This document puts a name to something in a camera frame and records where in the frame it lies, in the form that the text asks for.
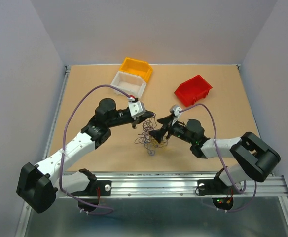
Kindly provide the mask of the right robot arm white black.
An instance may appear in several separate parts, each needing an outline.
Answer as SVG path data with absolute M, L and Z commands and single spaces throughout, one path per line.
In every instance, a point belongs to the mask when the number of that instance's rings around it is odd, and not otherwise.
M 229 188 L 236 191 L 236 184 L 248 180 L 264 182 L 268 175 L 278 165 L 280 155 L 252 132 L 246 132 L 241 137 L 215 140 L 204 135 L 200 121 L 190 119 L 187 124 L 176 121 L 172 116 L 158 119 L 162 126 L 149 134 L 158 143 L 163 138 L 177 137 L 190 144 L 190 150 L 197 158 L 233 158 L 237 164 L 224 166 L 213 179 L 206 179 L 198 184 L 196 194 L 221 195 Z

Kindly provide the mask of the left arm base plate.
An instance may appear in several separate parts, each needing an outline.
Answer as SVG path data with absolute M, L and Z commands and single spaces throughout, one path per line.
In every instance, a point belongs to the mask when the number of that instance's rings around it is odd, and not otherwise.
M 111 180 L 91 181 L 83 191 L 75 192 L 76 196 L 110 196 Z

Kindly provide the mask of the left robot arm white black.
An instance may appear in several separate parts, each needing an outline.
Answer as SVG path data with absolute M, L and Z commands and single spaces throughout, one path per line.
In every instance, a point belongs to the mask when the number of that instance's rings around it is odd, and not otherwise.
M 87 125 L 70 142 L 50 157 L 36 164 L 28 162 L 21 168 L 17 195 L 40 214 L 61 196 L 75 192 L 96 193 L 97 178 L 90 171 L 82 169 L 69 177 L 63 177 L 63 171 L 101 146 L 110 137 L 112 127 L 130 124 L 136 128 L 153 116 L 137 98 L 132 98 L 122 110 L 116 108 L 113 99 L 102 99 Z

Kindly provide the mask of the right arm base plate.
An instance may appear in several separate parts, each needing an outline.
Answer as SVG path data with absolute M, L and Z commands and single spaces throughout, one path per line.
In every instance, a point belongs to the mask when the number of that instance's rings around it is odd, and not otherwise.
M 195 189 L 196 195 L 227 195 L 229 191 L 234 194 L 240 194 L 244 190 L 234 186 L 225 185 L 220 179 L 203 179 L 198 180 L 198 185 Z

